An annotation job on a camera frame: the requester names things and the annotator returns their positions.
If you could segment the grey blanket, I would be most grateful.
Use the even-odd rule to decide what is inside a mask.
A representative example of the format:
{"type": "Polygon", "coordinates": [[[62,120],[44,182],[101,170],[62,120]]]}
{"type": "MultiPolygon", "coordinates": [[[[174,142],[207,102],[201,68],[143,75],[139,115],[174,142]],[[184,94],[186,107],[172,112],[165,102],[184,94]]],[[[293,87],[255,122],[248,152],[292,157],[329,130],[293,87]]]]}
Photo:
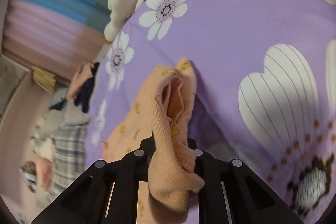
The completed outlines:
{"type": "Polygon", "coordinates": [[[60,125],[79,125],[90,121],[90,115],[82,112],[80,106],[75,106],[73,101],[68,101],[62,110],[48,110],[41,116],[35,125],[37,130],[47,136],[51,135],[60,125]]]}

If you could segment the light pink garment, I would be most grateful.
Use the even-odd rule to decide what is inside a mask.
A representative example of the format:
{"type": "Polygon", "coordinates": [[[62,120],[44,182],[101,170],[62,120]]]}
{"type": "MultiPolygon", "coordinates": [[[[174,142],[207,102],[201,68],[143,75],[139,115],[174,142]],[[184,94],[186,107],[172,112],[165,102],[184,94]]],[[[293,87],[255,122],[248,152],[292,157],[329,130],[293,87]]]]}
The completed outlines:
{"type": "Polygon", "coordinates": [[[35,171],[37,175],[38,186],[44,191],[48,191],[52,182],[52,162],[45,158],[37,157],[35,159],[35,171]]]}

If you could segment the pink folded garment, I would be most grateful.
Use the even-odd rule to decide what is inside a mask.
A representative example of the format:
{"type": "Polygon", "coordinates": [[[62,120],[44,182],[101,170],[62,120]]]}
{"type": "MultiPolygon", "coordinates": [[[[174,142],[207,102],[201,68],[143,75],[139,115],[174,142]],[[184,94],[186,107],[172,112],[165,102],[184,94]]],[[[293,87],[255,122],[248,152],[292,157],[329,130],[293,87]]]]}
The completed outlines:
{"type": "Polygon", "coordinates": [[[75,99],[77,97],[85,82],[93,78],[92,70],[94,68],[95,66],[92,62],[84,62],[77,68],[68,88],[66,100],[75,99]]]}

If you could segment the purple floral bed sheet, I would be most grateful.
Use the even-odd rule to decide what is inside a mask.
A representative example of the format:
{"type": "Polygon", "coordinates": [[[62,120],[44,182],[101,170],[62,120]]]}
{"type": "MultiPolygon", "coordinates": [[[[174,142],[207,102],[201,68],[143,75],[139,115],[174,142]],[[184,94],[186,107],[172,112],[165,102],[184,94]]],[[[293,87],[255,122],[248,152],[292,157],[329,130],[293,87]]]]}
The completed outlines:
{"type": "Polygon", "coordinates": [[[109,45],[91,100],[86,164],[136,149],[127,128],[159,64],[193,67],[189,136],[246,162],[305,223],[335,195],[335,0],[146,0],[109,45]]]}

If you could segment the pink curtain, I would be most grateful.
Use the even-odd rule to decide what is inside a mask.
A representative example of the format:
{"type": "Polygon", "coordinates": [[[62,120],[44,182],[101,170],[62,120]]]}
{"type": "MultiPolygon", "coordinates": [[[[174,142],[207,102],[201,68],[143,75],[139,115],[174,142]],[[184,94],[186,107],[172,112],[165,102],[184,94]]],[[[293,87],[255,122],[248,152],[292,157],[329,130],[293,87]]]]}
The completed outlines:
{"type": "Polygon", "coordinates": [[[27,67],[72,79],[83,62],[95,59],[105,38],[62,14],[23,0],[9,0],[2,52],[27,67]]]}

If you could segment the orange bear print garment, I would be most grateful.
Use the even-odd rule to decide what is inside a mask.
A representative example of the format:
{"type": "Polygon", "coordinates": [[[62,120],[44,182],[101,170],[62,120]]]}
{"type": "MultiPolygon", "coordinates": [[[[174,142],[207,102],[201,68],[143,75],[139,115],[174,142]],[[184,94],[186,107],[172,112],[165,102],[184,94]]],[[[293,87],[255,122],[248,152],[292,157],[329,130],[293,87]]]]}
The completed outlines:
{"type": "Polygon", "coordinates": [[[137,223],[184,223],[191,196],[204,187],[187,144],[197,78],[183,57],[175,67],[157,65],[140,88],[126,118],[102,143],[106,162],[122,159],[153,137],[149,181],[139,185],[137,223]]]}

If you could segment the plaid pillow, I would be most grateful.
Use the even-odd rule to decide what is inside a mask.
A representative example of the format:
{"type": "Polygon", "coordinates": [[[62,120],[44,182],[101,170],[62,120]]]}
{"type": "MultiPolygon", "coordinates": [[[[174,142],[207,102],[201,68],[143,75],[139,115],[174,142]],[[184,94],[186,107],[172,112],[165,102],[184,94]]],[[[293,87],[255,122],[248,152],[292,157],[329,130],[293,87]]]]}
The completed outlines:
{"type": "Polygon", "coordinates": [[[85,139],[88,123],[61,124],[51,134],[37,129],[30,137],[33,152],[52,164],[51,185],[46,190],[56,198],[86,169],[85,139]]]}

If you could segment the dark navy garment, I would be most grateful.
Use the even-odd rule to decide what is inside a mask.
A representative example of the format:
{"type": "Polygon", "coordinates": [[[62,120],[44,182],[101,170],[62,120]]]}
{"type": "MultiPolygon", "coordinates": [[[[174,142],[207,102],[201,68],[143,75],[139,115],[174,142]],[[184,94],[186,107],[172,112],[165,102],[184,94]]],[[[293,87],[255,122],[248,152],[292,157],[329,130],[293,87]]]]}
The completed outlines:
{"type": "MultiPolygon", "coordinates": [[[[91,95],[95,87],[95,76],[100,66],[99,62],[94,63],[95,68],[92,70],[93,78],[87,80],[82,86],[80,92],[78,93],[75,99],[71,99],[74,102],[75,106],[81,106],[82,112],[88,113],[89,111],[89,102],[91,95]]],[[[66,94],[69,87],[59,88],[49,105],[49,110],[62,110],[68,101],[66,100],[66,94]]]]}

